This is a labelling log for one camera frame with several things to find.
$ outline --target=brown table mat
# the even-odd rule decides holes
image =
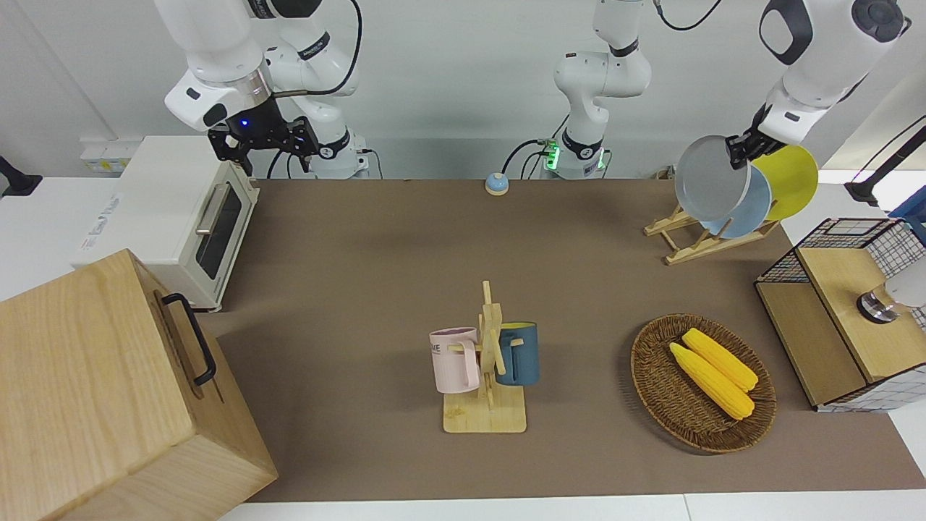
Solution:
[[[253,501],[926,485],[887,415],[810,410],[752,286],[789,248],[780,230],[667,267],[641,231],[671,212],[667,182],[261,186],[225,311],[202,317],[280,470]],[[524,434],[441,429],[428,333],[476,325],[482,279],[507,320],[539,324]],[[630,347],[674,312],[727,325],[768,367],[779,412],[755,448],[692,454],[643,409]]]

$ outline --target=plate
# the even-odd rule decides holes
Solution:
[[[717,340],[758,375],[749,397],[756,403],[741,421],[728,416],[685,374],[669,351],[670,342],[696,327]],[[778,402],[769,372],[741,338],[721,324],[692,314],[659,317],[633,341],[631,375],[640,400],[653,418],[683,443],[715,454],[741,451],[759,443],[771,429]]]
[[[716,221],[701,222],[711,234],[717,235],[723,230],[724,224],[733,219],[730,226],[719,235],[724,239],[735,239],[753,233],[762,225],[769,215],[771,208],[771,187],[763,172],[753,165],[749,165],[750,180],[746,196],[729,215]]]
[[[747,168],[730,166],[722,135],[706,135],[691,143],[675,172],[675,197],[688,215],[698,221],[716,221],[730,214],[746,195]]]
[[[769,180],[772,198],[777,201],[767,219],[779,221],[803,210],[820,182],[820,169],[806,148],[789,145],[774,154],[753,161]]]

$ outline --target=pink mug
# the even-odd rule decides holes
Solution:
[[[479,362],[476,359],[475,327],[451,327],[434,331],[431,338],[431,361],[437,391],[444,394],[468,392],[479,388]]]

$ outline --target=woven tray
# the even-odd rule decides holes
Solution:
[[[733,420],[675,362],[670,342],[696,327],[717,340],[758,375],[749,397],[753,413]],[[692,314],[657,318],[644,326],[631,350],[633,385],[653,418],[675,438],[711,453],[741,451],[756,445],[771,429],[778,410],[775,388],[756,353],[726,327]]]

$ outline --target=yellow plate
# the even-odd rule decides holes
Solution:
[[[771,186],[769,221],[778,221],[803,210],[817,193],[820,172],[817,161],[806,148],[789,145],[778,152],[755,159],[756,165]]]

